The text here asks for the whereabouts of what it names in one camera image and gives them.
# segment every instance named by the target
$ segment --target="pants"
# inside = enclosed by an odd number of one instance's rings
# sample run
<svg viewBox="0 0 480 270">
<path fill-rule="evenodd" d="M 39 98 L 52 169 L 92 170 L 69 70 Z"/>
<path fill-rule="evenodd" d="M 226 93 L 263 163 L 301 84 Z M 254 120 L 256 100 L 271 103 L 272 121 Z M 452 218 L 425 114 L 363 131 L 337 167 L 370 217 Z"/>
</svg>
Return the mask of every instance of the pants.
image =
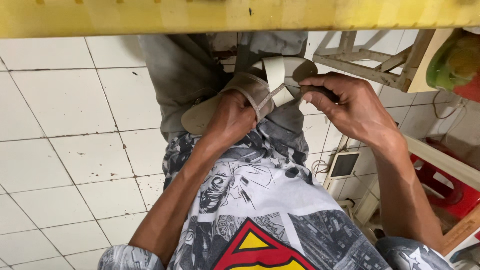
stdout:
<svg viewBox="0 0 480 270">
<path fill-rule="evenodd" d="M 235 72 L 245 71 L 263 57 L 295 55 L 303 57 L 308 32 L 245 32 L 238 47 Z M 160 130 L 170 142 L 186 133 L 181 125 L 182 114 L 195 100 L 215 96 L 231 79 L 215 63 L 208 48 L 206 34 L 143 35 L 140 46 L 160 104 Z M 303 114 L 297 97 L 266 118 L 277 125 L 300 133 Z"/>
</svg>

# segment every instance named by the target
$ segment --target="graphic t-shirt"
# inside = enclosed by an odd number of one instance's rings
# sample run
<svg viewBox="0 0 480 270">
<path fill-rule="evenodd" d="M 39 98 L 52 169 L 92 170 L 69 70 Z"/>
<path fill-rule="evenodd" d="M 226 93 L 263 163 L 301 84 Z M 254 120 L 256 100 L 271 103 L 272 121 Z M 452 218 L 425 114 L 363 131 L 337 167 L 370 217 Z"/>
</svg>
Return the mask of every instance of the graphic t-shirt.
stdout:
<svg viewBox="0 0 480 270">
<path fill-rule="evenodd" d="M 172 140 L 165 187 L 200 139 Z M 201 185 L 168 269 L 448 269 L 427 246 L 385 237 L 373 247 L 304 166 L 308 146 L 263 119 L 215 163 Z M 99 269 L 163 269 L 155 254 L 120 245 Z"/>
</svg>

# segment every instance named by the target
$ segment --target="red and yellow emblem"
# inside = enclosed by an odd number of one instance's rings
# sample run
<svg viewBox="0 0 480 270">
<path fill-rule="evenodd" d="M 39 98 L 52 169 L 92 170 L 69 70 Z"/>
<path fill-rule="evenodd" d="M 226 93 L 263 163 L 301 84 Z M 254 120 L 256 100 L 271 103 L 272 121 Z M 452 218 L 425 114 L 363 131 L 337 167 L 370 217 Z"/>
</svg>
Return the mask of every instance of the red and yellow emblem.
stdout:
<svg viewBox="0 0 480 270">
<path fill-rule="evenodd" d="M 315 267 L 300 252 L 276 240 L 247 218 L 212 269 L 313 270 Z"/>
</svg>

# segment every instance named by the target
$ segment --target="yellow workbench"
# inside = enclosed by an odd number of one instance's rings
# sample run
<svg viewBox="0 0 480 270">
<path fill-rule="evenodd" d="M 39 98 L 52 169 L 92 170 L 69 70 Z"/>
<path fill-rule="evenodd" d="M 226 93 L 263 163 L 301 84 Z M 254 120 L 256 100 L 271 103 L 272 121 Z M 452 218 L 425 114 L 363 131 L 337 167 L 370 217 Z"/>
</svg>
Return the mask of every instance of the yellow workbench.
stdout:
<svg viewBox="0 0 480 270">
<path fill-rule="evenodd" d="M 0 0 L 0 37 L 480 25 L 480 0 Z"/>
</svg>

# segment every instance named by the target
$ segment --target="beige sandal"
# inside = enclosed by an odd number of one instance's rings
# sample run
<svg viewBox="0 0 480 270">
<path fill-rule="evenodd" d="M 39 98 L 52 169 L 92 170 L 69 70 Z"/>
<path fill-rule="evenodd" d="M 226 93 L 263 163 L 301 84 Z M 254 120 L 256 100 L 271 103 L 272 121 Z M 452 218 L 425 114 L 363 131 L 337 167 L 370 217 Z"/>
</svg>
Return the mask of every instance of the beige sandal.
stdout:
<svg viewBox="0 0 480 270">
<path fill-rule="evenodd" d="M 269 57 L 258 61 L 247 72 L 236 73 L 218 95 L 194 104 L 181 118 L 186 131 L 203 134 L 221 100 L 223 92 L 235 89 L 241 92 L 255 110 L 257 122 L 299 94 L 298 82 L 317 74 L 312 61 L 300 57 Z"/>
</svg>

